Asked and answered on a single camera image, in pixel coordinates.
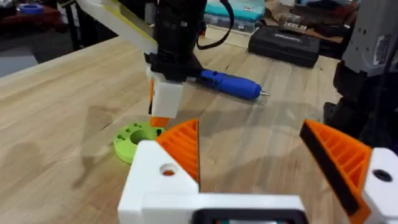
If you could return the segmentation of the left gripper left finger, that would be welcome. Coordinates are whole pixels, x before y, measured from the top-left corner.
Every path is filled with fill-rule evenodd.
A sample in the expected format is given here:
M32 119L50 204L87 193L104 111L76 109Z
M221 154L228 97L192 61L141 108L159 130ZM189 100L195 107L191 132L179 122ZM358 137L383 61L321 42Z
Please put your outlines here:
M198 120L141 141L118 204L120 223L191 223L199 194Z

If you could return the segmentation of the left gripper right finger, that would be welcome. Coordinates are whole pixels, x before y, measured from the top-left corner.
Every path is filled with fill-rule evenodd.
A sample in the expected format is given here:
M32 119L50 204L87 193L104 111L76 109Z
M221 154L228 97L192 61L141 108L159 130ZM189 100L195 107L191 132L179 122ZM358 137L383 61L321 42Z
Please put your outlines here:
M306 119L299 134L349 223L397 223L397 154Z

